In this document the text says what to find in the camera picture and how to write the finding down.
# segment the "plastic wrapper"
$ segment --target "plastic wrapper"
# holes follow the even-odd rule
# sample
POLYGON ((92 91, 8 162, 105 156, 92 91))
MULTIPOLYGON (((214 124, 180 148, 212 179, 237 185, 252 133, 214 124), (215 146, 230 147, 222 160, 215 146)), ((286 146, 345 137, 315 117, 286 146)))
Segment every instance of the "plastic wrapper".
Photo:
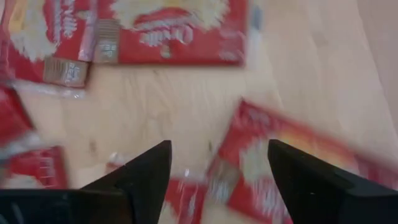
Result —
POLYGON ((249 0, 102 0, 95 62, 242 65, 249 0))
POLYGON ((1 78, 79 96, 93 58, 96 7, 97 0, 5 0, 1 78))
POLYGON ((330 164, 391 189, 398 175, 272 110, 242 101, 210 168, 211 196, 262 223, 292 223, 267 159, 269 139, 279 139, 330 164))
POLYGON ((2 189, 67 189, 68 180, 60 146, 34 149, 2 162, 2 189))

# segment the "wood grain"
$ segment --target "wood grain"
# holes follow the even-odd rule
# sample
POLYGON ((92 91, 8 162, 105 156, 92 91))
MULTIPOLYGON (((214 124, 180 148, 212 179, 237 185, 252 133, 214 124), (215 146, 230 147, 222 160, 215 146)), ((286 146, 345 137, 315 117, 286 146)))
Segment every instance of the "wood grain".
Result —
MULTIPOLYGON (((84 100, 21 92, 46 141, 65 145, 72 186, 102 176, 111 153, 136 156, 163 139, 173 141, 173 173, 203 172, 209 143, 220 143, 242 96, 398 162, 364 31, 371 13, 359 13, 356 0, 268 0, 263 8, 246 68, 96 66, 84 100)), ((205 216, 205 223, 250 222, 215 205, 205 216)))

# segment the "red snack package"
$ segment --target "red snack package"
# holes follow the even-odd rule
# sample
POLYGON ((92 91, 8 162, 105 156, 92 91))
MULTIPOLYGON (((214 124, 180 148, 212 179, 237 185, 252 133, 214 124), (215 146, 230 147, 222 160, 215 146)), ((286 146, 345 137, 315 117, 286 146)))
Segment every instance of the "red snack package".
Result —
POLYGON ((200 224, 207 186, 186 178, 172 177, 159 224, 200 224))
POLYGON ((0 149, 34 138, 34 128, 15 90, 0 86, 0 149))
POLYGON ((248 0, 101 0, 94 61, 241 65, 248 0))
POLYGON ((1 70, 6 72, 1 78, 20 81, 16 85, 84 88, 94 47, 96 1, 6 0, 1 21, 1 55, 6 59, 1 70))
POLYGON ((4 189, 66 189, 67 174, 59 146, 12 156, 5 166, 4 189))
POLYGON ((268 140, 275 138, 386 187, 398 187, 396 173, 363 159, 352 147, 242 101, 208 169, 210 194, 262 223, 291 223, 267 159, 268 140))

